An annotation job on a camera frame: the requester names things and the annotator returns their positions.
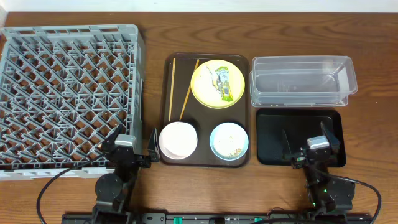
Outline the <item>white tissue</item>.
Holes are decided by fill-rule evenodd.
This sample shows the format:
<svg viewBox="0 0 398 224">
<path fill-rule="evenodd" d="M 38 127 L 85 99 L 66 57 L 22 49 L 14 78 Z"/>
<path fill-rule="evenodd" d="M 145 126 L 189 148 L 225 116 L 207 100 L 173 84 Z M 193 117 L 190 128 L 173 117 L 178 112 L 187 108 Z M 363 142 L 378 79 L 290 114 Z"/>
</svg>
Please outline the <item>white tissue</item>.
<svg viewBox="0 0 398 224">
<path fill-rule="evenodd" d="M 210 79 L 211 79 L 211 84 L 215 89 L 220 92 L 221 91 L 221 82 L 220 82 L 220 77 L 217 73 L 215 73 L 213 70 L 211 70 L 208 66 L 206 66 L 207 71 L 210 74 Z"/>
</svg>

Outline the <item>light blue bowl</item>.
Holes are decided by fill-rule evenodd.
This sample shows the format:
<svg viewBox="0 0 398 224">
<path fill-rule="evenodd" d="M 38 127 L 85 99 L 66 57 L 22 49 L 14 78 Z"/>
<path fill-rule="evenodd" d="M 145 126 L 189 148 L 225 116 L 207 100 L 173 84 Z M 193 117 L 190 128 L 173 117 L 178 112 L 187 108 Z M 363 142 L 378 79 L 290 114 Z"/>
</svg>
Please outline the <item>light blue bowl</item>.
<svg viewBox="0 0 398 224">
<path fill-rule="evenodd" d="M 213 154 L 224 161 L 235 161 L 249 148 L 248 134 L 236 123 L 221 123 L 212 130 L 209 138 Z"/>
</svg>

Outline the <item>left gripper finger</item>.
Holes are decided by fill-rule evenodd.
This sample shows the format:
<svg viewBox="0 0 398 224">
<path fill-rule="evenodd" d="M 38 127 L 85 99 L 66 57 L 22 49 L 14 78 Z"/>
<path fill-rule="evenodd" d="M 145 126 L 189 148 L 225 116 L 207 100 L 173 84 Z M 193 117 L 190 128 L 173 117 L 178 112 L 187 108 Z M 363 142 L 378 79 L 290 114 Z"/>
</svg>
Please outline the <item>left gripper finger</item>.
<svg viewBox="0 0 398 224">
<path fill-rule="evenodd" d="M 123 125 L 119 124 L 116 129 L 101 143 L 101 150 L 103 152 L 113 152 L 116 148 L 116 139 L 123 130 Z"/>
<path fill-rule="evenodd" d="M 152 162 L 160 161 L 159 143 L 156 129 L 154 129 L 151 133 L 147 150 Z"/>
</svg>

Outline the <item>rice food scraps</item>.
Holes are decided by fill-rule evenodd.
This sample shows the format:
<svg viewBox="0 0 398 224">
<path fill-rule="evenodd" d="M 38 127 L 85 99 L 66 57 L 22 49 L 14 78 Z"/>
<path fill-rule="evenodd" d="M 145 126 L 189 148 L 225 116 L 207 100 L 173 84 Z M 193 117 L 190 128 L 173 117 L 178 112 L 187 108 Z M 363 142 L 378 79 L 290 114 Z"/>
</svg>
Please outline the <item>rice food scraps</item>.
<svg viewBox="0 0 398 224">
<path fill-rule="evenodd" d="M 223 157 L 236 157 L 243 150 L 244 138 L 234 134 L 220 134 L 215 139 L 214 148 Z"/>
</svg>

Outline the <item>wooden chopstick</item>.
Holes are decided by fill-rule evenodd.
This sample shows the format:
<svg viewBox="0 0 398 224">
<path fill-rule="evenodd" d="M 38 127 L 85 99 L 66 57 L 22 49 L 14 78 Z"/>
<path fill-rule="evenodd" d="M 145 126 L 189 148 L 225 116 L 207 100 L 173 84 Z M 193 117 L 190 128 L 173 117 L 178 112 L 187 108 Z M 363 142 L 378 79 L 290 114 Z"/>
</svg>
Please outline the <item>wooden chopstick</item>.
<svg viewBox="0 0 398 224">
<path fill-rule="evenodd" d="M 197 61 L 196 61 L 196 63 L 195 63 L 195 67 L 194 67 L 194 69 L 193 69 L 193 73 L 194 73 L 195 70 L 197 69 L 199 62 L 200 62 L 200 60 L 197 59 Z M 186 108 L 187 101 L 188 101 L 189 96 L 190 96 L 190 92 L 191 92 L 191 85 L 189 84 L 188 90 L 187 90 L 187 92 L 186 92 L 185 99 L 184 99 L 184 102 L 183 102 L 183 106 L 182 106 L 182 110 L 181 110 L 181 113 L 180 113 L 179 120 L 182 120 L 182 118 L 183 118 L 183 114 L 184 114 L 184 112 L 185 112 L 185 108 Z"/>
<path fill-rule="evenodd" d="M 173 58 L 172 79 L 171 79 L 171 84 L 170 84 L 169 121 L 171 121 L 171 117 L 172 117 L 172 104 L 173 104 L 174 80 L 175 80 L 175 65 L 176 65 L 176 58 Z"/>
</svg>

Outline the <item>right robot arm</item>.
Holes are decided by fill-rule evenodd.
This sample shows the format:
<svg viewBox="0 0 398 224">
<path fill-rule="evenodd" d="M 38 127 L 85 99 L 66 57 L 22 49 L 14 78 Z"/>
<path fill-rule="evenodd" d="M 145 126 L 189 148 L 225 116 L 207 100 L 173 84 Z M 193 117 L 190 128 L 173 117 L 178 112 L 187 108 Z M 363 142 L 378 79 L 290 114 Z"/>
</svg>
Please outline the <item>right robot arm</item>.
<svg viewBox="0 0 398 224">
<path fill-rule="evenodd" d="M 291 163 L 293 169 L 303 169 L 305 173 L 305 188 L 313 204 L 313 208 L 306 211 L 307 218 L 340 216 L 344 220 L 353 208 L 355 184 L 330 175 L 328 166 L 338 160 L 340 141 L 323 123 L 320 129 L 322 135 L 307 139 L 307 145 L 299 152 L 292 152 L 287 134 L 282 131 L 282 158 Z"/>
</svg>

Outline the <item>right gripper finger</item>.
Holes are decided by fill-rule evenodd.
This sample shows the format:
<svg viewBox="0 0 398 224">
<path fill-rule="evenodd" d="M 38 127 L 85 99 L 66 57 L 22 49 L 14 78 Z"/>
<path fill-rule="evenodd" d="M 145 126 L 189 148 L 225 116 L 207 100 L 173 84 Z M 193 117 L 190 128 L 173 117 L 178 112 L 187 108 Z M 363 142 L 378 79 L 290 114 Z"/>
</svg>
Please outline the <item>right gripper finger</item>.
<svg viewBox="0 0 398 224">
<path fill-rule="evenodd" d="M 285 132 L 285 130 L 282 130 L 282 144 L 283 144 L 283 155 L 287 156 L 290 155 L 292 153 L 291 148 L 290 148 L 290 144 L 289 144 L 289 140 L 287 138 L 287 134 Z"/>
<path fill-rule="evenodd" d="M 337 139 L 337 137 L 329 129 L 327 129 L 322 121 L 320 122 L 320 127 L 323 135 L 327 138 L 330 147 L 332 149 L 339 149 L 340 141 Z"/>
</svg>

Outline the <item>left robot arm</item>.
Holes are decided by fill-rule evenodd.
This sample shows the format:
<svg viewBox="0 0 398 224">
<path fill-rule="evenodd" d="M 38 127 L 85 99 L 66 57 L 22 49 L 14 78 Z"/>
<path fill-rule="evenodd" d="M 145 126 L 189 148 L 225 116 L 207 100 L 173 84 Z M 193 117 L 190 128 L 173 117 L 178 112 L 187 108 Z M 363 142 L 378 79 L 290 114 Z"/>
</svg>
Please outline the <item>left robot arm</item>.
<svg viewBox="0 0 398 224">
<path fill-rule="evenodd" d="M 96 182 L 96 203 L 93 207 L 93 224 L 142 223 L 142 215 L 129 210 L 132 191 L 141 168 L 150 168 L 159 162 L 157 130 L 150 136 L 148 154 L 137 152 L 135 137 L 122 133 L 120 124 L 102 143 L 107 160 L 115 165 L 114 172 L 102 175 Z"/>
</svg>

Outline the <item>green snack wrapper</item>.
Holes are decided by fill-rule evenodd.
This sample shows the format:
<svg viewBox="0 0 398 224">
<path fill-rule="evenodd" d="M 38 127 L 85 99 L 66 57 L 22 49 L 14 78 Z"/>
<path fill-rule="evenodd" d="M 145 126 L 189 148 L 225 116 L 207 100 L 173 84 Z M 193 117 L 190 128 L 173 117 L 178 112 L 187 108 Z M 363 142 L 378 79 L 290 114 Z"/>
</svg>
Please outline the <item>green snack wrapper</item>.
<svg viewBox="0 0 398 224">
<path fill-rule="evenodd" d="M 215 70 L 217 75 L 217 87 L 221 94 L 221 99 L 223 101 L 233 101 L 233 96 L 231 93 L 231 88 L 229 84 L 229 70 L 227 67 L 219 67 Z"/>
</svg>

